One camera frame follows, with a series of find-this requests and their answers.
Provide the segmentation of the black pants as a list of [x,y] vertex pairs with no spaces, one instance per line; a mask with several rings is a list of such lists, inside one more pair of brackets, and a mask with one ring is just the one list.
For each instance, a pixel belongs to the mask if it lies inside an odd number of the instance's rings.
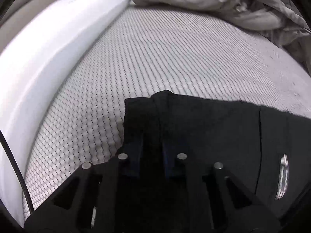
[[178,154],[199,171],[222,163],[277,217],[310,191],[310,119],[266,106],[161,91],[125,100],[123,150],[147,179]]

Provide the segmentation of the white patterned mattress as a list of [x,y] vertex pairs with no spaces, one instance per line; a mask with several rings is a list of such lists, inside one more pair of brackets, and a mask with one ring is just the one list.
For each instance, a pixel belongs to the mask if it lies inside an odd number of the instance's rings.
[[126,98],[162,90],[310,117],[310,76],[268,39],[207,14],[130,6],[75,65],[45,113],[25,172],[33,206],[81,163],[116,153]]

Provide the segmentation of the white pillow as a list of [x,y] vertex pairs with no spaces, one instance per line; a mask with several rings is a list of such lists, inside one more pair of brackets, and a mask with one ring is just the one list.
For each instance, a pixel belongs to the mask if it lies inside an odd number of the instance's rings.
[[83,61],[131,0],[58,0],[1,54],[1,132],[37,208],[93,151],[121,144],[116,123],[101,116],[100,66]]

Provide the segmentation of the grey crumpled blanket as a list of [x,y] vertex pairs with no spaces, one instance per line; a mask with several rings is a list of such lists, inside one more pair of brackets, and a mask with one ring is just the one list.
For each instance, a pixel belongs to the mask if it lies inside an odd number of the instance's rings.
[[133,0],[139,6],[166,4],[207,12],[257,32],[284,48],[310,71],[310,27],[292,0]]

